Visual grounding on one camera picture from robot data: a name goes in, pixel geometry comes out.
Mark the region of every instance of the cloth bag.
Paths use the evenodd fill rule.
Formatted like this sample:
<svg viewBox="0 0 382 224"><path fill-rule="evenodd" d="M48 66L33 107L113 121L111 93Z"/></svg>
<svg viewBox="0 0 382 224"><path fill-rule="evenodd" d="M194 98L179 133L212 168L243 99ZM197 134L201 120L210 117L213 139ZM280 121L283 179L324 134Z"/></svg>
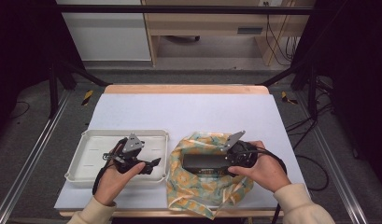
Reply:
<svg viewBox="0 0 382 224"><path fill-rule="evenodd" d="M242 175L203 177L182 168L184 154L225 154L220 148L228 137L228 133L194 133L178 143L169 157L167 203L170 210L189 210L214 219L221 207L235 205L252 189L254 182Z"/></svg>

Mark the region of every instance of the sleeve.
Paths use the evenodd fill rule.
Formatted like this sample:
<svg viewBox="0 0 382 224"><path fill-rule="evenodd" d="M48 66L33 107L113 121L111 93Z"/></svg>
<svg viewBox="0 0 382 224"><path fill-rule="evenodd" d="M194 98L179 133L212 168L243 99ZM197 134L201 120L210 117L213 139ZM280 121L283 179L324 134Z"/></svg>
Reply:
<svg viewBox="0 0 382 224"><path fill-rule="evenodd" d="M116 209L116 205L105 206L97 202L94 197L81 212L76 212L68 224L105 224Z"/></svg>
<svg viewBox="0 0 382 224"><path fill-rule="evenodd" d="M334 223L330 214L311 201L304 184L291 184L274 194L283 212L283 223Z"/></svg>

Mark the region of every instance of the white plastic tray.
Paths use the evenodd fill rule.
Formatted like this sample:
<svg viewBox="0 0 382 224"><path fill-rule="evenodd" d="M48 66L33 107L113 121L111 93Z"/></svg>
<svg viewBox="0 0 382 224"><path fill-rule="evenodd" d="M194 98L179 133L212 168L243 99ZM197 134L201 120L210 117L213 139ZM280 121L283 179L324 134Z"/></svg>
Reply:
<svg viewBox="0 0 382 224"><path fill-rule="evenodd" d="M100 169L106 164L103 154L109 152L119 140L134 133L144 147L137 158L153 161L161 158L150 175L136 175L128 185L153 185L166 177L168 133L165 130L88 130L82 134L77 151L65 178L78 187L91 188Z"/></svg>

